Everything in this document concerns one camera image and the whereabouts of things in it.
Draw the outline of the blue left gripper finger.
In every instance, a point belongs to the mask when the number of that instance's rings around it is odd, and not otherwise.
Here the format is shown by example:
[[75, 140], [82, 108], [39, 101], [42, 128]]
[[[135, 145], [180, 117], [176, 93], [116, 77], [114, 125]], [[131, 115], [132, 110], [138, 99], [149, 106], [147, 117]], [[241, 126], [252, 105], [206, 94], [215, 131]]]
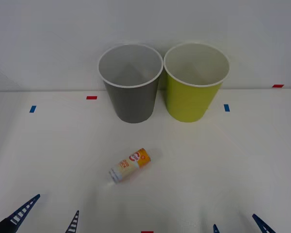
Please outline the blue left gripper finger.
[[70, 222], [70, 224], [69, 224], [67, 230], [65, 231], [65, 233], [76, 233], [77, 225], [78, 225], [78, 221], [79, 221], [79, 214], [80, 214], [80, 211], [78, 210], [74, 214], [74, 217], [73, 217], [72, 221]]
[[0, 222], [0, 233], [16, 233], [20, 225], [28, 215], [29, 211], [33, 208], [39, 198], [40, 194], [34, 196], [7, 218], [3, 219]]

